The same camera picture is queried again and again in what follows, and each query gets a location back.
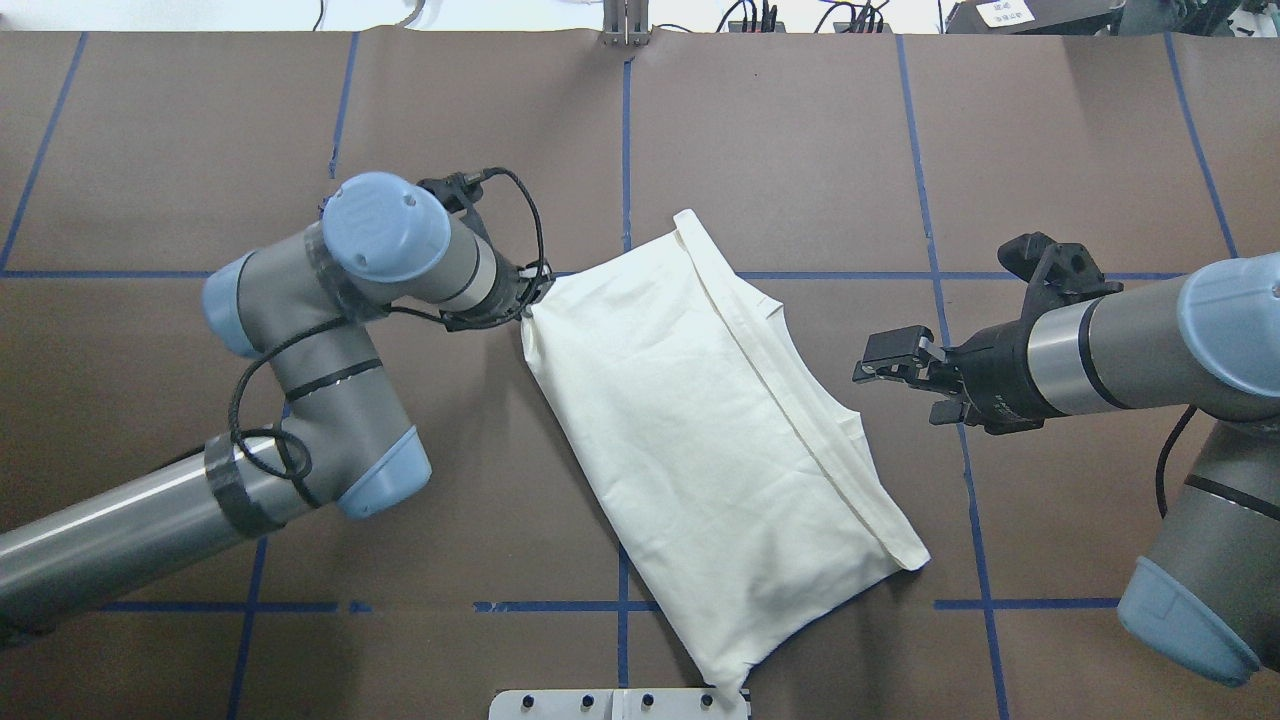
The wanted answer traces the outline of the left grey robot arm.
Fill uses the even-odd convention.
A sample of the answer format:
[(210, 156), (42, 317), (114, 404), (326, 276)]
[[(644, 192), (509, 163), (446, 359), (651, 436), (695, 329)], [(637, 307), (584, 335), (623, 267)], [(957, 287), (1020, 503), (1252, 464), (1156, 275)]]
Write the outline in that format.
[(214, 272), (210, 331), (247, 360), (224, 427), (141, 478), (3, 534), (3, 647), (328, 506), (369, 518), (433, 473), (369, 327), (522, 320), (550, 288), (541, 215), (508, 168), (365, 172), (314, 223)]

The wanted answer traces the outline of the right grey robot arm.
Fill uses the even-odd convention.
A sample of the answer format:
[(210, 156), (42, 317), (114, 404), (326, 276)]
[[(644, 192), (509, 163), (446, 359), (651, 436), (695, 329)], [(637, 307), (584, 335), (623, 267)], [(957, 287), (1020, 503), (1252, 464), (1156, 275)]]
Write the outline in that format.
[(1125, 290), (1085, 246), (1042, 233), (998, 249), (1020, 315), (940, 345), (873, 334), (852, 380), (937, 395), (931, 424), (992, 436), (1050, 419), (1179, 406), (1156, 462), (1162, 519), (1117, 602), (1123, 626), (1238, 688), (1277, 670), (1279, 256), (1234, 258)]

